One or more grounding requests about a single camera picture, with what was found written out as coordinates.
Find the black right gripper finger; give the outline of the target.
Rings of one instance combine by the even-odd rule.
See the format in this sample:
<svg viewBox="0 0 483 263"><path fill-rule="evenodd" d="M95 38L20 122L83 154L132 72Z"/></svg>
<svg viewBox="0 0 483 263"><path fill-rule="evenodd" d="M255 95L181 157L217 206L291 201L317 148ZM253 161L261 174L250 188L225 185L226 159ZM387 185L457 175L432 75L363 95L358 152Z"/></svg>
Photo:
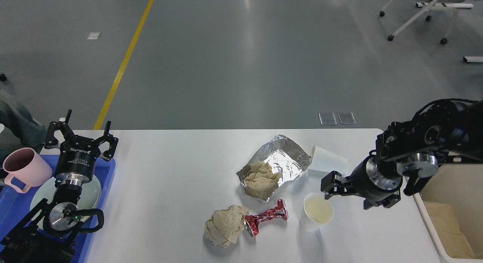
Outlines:
<svg viewBox="0 0 483 263"><path fill-rule="evenodd" d="M355 188L348 177L342 177L340 172L331 171L321 179L321 192L324 193L325 200L329 200L335 195L355 195Z"/></svg>
<svg viewBox="0 0 483 263"><path fill-rule="evenodd" d="M394 192L393 194L390 194L389 196L387 196L386 198L380 201L369 201L369 199L365 199L363 202L363 209L368 210L372 207L378 207L378 206L383 206L384 208L391 208L400 200L401 200L400 192Z"/></svg>

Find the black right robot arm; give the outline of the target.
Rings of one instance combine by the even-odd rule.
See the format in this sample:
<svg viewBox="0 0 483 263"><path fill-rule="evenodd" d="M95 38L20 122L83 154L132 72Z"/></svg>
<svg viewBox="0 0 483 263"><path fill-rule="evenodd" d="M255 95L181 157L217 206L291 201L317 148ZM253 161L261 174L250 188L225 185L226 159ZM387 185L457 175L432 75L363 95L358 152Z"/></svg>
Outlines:
<svg viewBox="0 0 483 263"><path fill-rule="evenodd" d="M411 120L392 122L375 149L347 177L332 171L321 179L325 199L364 198L364 209L391 208L401 194L424 189L444 164L482 163L482 101L442 98L418 110Z"/></svg>

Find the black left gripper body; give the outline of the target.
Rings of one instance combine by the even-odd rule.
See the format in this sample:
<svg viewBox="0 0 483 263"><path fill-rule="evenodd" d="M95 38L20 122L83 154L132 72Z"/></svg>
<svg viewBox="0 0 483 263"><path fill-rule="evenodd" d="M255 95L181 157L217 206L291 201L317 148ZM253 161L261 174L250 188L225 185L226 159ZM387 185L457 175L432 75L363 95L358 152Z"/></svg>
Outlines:
<svg viewBox="0 0 483 263"><path fill-rule="evenodd" d="M100 156L99 147L64 141L59 149L60 155L54 172L59 184L82 186L92 181L95 163Z"/></svg>

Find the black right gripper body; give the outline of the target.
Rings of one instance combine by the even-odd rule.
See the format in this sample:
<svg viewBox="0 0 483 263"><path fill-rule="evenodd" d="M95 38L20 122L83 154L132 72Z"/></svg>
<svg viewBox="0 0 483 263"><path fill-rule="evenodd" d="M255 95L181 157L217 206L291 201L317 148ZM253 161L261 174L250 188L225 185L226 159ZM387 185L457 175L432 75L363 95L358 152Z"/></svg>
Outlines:
<svg viewBox="0 0 483 263"><path fill-rule="evenodd" d="M376 156L365 158L347 177L356 194L365 198L367 203L396 203L400 199L402 176L394 166L383 174L378 167Z"/></svg>

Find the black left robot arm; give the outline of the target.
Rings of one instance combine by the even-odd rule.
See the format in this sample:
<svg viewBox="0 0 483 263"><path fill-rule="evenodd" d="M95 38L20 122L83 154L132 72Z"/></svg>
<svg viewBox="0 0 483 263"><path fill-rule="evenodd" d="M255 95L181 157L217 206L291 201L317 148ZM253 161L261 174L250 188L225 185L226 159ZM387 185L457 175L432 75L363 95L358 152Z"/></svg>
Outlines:
<svg viewBox="0 0 483 263"><path fill-rule="evenodd" d="M105 124L98 138L75 134L69 126L71 110L51 122L44 148L58 148L55 168L32 148L21 148L5 159L5 184L20 194L32 187L55 187L51 199L41 198L1 240L3 263L69 263L75 257L75 239L104 225L101 182L95 177L98 159L114 158L118 138Z"/></svg>

